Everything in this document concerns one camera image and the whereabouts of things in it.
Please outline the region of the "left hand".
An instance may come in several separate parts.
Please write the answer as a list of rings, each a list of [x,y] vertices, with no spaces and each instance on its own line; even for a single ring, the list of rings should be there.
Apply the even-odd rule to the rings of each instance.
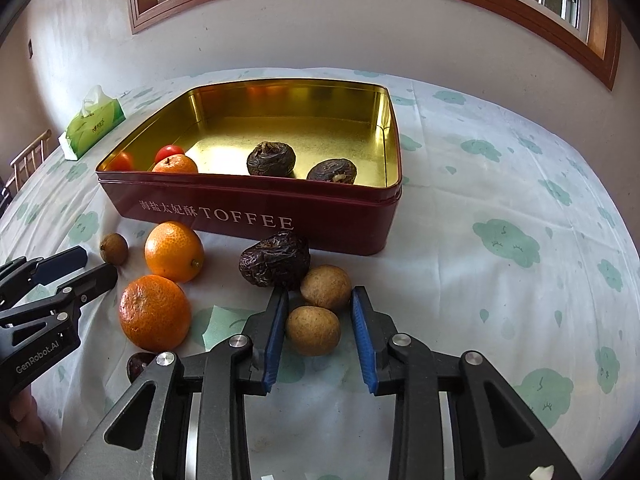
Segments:
[[[27,387],[1,409],[1,432],[18,448],[22,443],[42,445],[46,432],[38,415],[38,405]]]

